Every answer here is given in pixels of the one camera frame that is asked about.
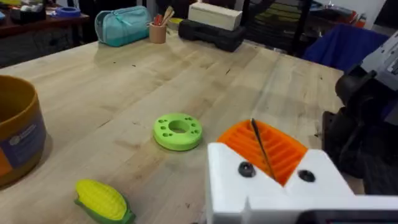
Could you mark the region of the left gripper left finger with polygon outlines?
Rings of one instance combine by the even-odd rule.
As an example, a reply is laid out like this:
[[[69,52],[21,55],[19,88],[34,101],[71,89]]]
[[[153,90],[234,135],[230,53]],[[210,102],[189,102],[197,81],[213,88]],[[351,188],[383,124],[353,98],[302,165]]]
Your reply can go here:
[[[256,223],[253,201],[284,192],[267,174],[269,165],[250,120],[238,122],[209,143],[207,155],[208,223]]]

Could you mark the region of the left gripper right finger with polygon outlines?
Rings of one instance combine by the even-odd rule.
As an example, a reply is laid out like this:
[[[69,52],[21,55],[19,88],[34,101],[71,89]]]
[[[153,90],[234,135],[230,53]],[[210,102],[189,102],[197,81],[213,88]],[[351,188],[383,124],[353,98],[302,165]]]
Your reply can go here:
[[[278,129],[252,120],[263,174],[252,184],[254,196],[353,196],[328,155],[308,149]]]

